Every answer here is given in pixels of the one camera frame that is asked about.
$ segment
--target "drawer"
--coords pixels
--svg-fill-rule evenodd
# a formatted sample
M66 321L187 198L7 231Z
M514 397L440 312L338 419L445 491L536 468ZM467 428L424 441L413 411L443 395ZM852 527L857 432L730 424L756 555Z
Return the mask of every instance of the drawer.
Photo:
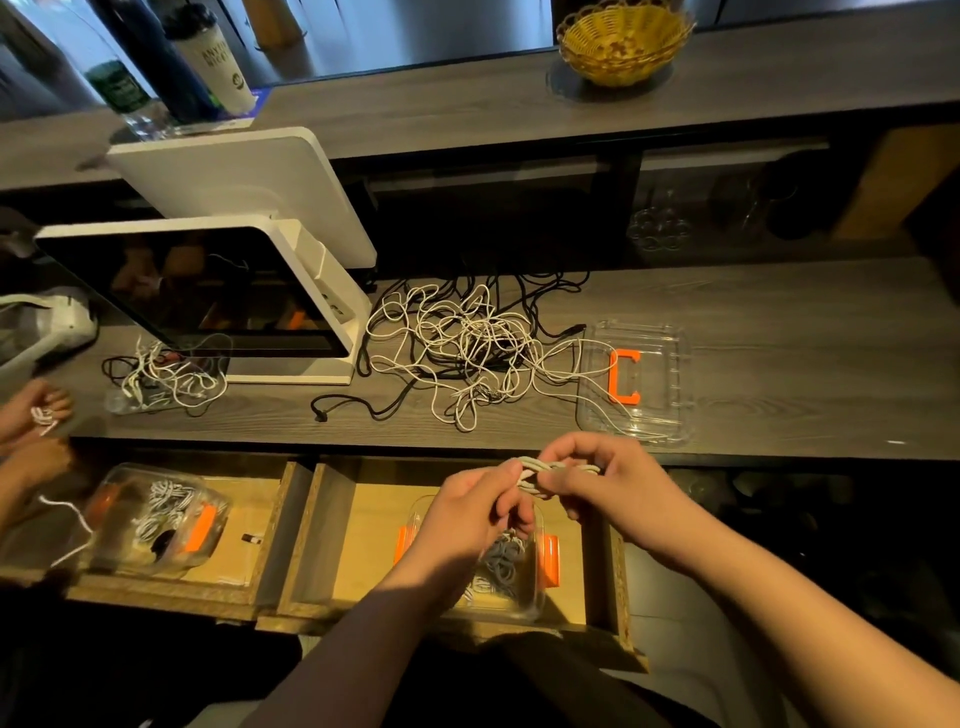
M61 583L68 598L122 606L253 620L276 606L309 492L312 469L283 455L177 449L126 449L106 441L78 446L79 467L40 492L83 509L114 465L133 462L200 475L232 505L210 558L178 576L133 576L88 570L84 552L49 565L85 540L74 513L36 500L0 543L0 578ZM260 536L259 544L244 541Z
M475 460L340 458L316 468L279 604L260 629L322 634L383 578L413 503L437 493ZM445 632L474 641L540 630L562 636L597 664L636 670L630 640L623 541L603 519L581 526L556 500L540 502L545 530L558 537L560 586L547 590L533 623L442 619Z

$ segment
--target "dark thermos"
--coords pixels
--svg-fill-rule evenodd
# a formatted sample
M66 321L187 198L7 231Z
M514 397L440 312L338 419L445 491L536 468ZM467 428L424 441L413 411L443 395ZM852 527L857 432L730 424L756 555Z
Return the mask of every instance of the dark thermos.
M220 113L210 92L177 53L146 0L89 0L170 113L184 124L211 121Z

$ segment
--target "yellow wicker basket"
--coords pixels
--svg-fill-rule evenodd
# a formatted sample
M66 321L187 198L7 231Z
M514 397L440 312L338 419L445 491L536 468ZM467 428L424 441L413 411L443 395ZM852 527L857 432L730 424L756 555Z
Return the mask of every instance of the yellow wicker basket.
M659 0L609 0L568 15L557 28L560 55L598 85L625 86L671 62L693 32L693 19Z

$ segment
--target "countertop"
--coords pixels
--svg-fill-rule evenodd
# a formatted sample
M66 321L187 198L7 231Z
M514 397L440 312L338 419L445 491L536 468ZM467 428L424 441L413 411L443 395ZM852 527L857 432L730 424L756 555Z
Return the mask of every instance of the countertop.
M658 85L598 94L556 51L287 85L253 129L305 126L332 159L960 102L960 5L694 36ZM116 179L108 110L0 125L0 190Z
M653 451L960 457L960 310L925 259L603 272L591 276L582 293L546 295L540 314L554 330L603 319L684 330L692 348L693 436ZM314 422L308 403L323 392L349 392L382 407L402 387L388 375L356 377L347 388L232 384L201 417L182 411L110 416L103 409L110 385L100 364L131 352L137 332L104 327L92 348L51 374L77 403L65 433L248 443L250 449L524 452L577 428L572 401L536 393L481 409L471 433L432 417L431 391L412 392L385 423L373 423L357 404L338 408L325 424Z

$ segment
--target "clear plastic lid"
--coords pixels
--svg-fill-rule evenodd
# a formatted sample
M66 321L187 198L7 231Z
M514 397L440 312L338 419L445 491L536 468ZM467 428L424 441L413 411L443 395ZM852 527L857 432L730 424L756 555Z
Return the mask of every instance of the clear plastic lid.
M601 321L584 334L577 425L678 445L692 432L690 351L672 326Z
M433 496L424 496L410 509L402 550L413 543ZM544 541L543 514L534 507L536 525L526 541L502 536L477 564L473 579L449 617L481 621L536 621L543 611L545 584L538 569L539 544Z
M196 567L220 541L229 508L229 498L195 475L118 465L84 512L94 530L85 567L146 575Z

